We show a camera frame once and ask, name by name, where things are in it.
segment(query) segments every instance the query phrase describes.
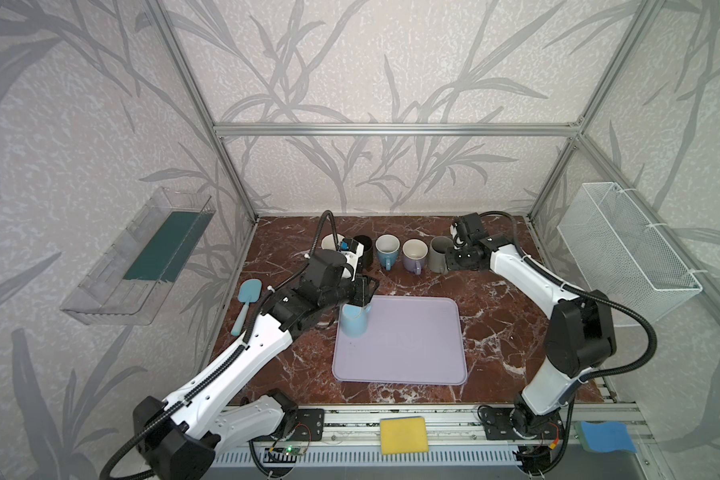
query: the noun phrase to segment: blue sponge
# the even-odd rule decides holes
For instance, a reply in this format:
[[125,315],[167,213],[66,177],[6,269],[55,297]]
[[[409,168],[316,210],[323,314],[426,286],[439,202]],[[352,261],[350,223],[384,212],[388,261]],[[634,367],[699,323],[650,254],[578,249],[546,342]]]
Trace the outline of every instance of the blue sponge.
[[635,444],[620,422],[588,423],[581,422],[576,430],[580,435],[581,445],[588,452],[607,453],[622,450],[636,453]]

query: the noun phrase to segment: spatula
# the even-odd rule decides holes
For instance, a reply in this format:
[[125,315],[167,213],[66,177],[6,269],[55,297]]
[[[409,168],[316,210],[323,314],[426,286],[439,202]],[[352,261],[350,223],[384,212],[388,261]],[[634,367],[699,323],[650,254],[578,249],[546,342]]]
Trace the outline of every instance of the spatula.
[[262,292],[262,282],[257,278],[251,278],[246,280],[240,285],[240,292],[237,293],[237,299],[244,303],[242,310],[237,315],[237,320],[232,326],[232,335],[238,336],[240,330],[242,330],[242,324],[246,321],[246,315],[248,315],[248,307],[251,303],[259,301],[259,295]]

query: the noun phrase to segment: leaf-patterned wallpaper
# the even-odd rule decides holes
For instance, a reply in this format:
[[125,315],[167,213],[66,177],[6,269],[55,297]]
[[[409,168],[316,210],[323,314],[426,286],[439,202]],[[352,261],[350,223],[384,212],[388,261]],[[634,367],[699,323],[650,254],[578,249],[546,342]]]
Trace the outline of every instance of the leaf-patterned wallpaper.
[[[720,282],[720,0],[664,3],[588,134]],[[554,228],[581,181],[599,180],[582,157],[536,223],[563,273],[575,263]],[[720,480],[720,327],[698,299],[655,327],[656,357],[612,382],[640,404],[675,478]],[[616,335],[610,366],[645,346],[640,329]]]
[[[639,2],[165,4],[216,122],[565,123]],[[227,142],[262,213],[526,213],[563,139]]]
[[[144,11],[0,0],[0,478],[96,479],[132,408],[201,363],[245,255],[250,222]],[[153,323],[62,313],[158,186],[217,212]]]

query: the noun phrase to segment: purple serving tray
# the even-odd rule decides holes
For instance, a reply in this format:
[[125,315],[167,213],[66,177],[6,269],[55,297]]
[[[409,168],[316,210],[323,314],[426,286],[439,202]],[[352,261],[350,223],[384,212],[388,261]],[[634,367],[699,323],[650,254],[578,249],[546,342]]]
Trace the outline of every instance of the purple serving tray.
[[371,300],[368,329],[357,338],[341,327],[333,375],[344,382],[461,385],[467,361],[458,306],[436,296],[384,296]]

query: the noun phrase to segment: spatula head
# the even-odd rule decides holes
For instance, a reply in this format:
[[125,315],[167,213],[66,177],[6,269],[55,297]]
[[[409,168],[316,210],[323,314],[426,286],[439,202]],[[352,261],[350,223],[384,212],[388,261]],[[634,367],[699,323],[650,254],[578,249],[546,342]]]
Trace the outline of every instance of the spatula head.
[[261,292],[262,282],[258,278],[251,278],[240,285],[240,292],[237,293],[237,299],[243,303],[258,302]]

